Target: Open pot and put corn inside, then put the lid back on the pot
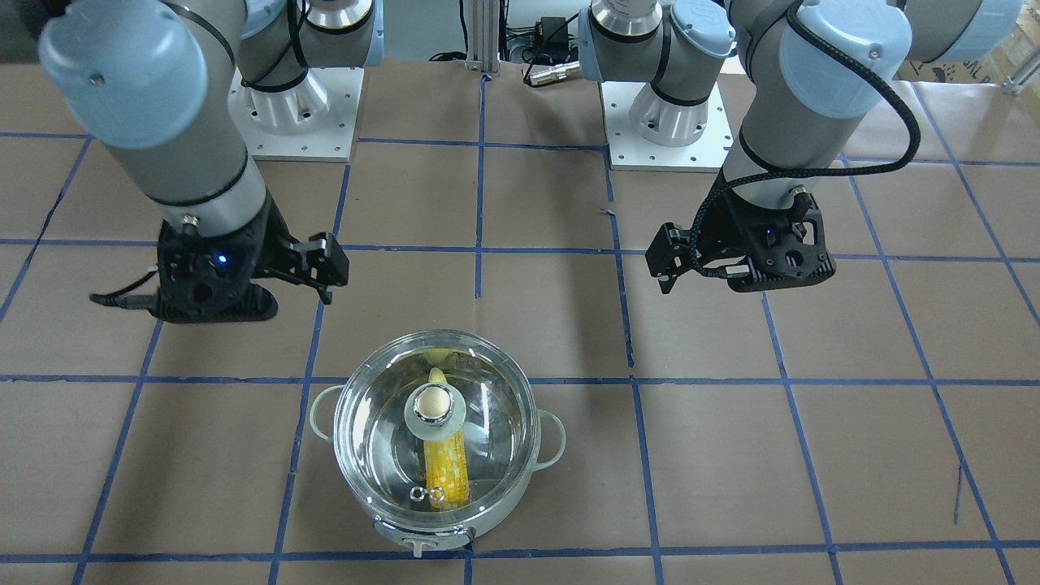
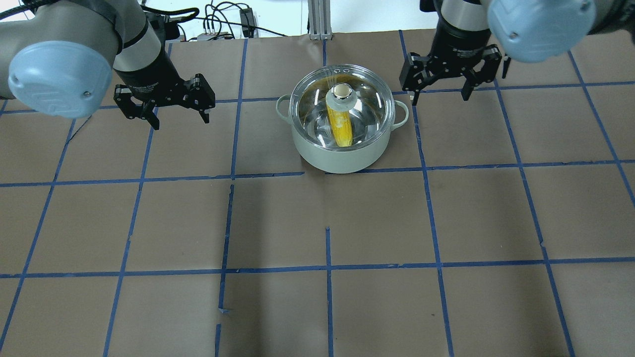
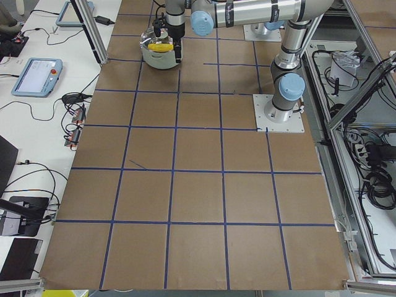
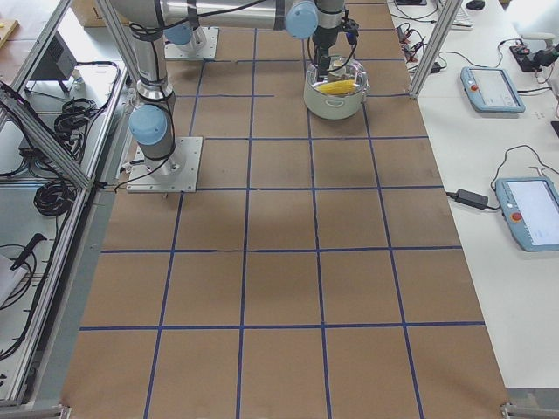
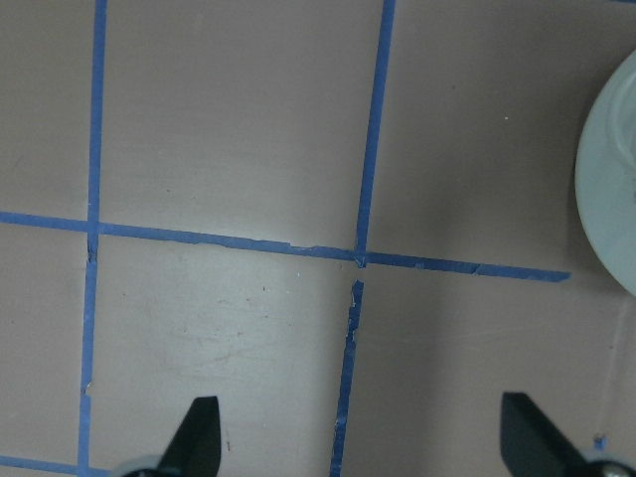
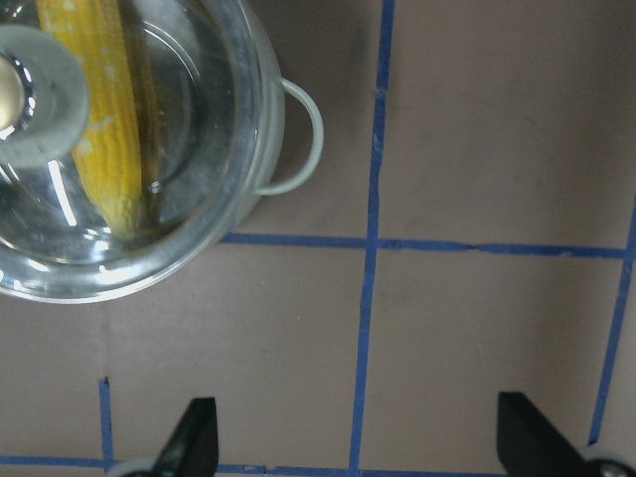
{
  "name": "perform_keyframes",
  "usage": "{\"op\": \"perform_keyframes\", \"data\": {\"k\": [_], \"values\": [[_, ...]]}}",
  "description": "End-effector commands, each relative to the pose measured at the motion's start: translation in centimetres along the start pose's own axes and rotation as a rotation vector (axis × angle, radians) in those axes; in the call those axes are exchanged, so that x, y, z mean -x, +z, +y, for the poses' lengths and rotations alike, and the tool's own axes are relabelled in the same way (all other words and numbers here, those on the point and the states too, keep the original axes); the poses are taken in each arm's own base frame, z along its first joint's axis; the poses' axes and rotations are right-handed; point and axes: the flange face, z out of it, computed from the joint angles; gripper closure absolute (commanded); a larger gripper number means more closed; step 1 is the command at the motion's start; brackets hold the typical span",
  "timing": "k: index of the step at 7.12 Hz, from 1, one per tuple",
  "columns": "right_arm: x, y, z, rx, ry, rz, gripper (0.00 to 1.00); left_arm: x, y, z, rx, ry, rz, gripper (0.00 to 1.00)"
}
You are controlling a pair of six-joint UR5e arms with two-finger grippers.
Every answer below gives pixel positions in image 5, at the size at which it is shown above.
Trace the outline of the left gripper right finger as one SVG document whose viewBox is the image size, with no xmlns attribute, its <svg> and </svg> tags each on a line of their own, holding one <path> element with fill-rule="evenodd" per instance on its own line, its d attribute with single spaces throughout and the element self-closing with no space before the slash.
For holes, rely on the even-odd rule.
<svg viewBox="0 0 636 477">
<path fill-rule="evenodd" d="M 524 393 L 501 397 L 499 444 L 511 476 L 573 476 L 587 460 Z"/>
</svg>

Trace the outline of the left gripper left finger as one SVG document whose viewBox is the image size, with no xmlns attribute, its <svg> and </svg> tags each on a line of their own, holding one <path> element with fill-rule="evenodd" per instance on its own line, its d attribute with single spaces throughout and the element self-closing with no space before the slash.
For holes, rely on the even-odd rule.
<svg viewBox="0 0 636 477">
<path fill-rule="evenodd" d="M 162 455 L 161 476 L 215 477 L 221 467 L 221 420 L 217 397 L 197 397 Z"/>
</svg>

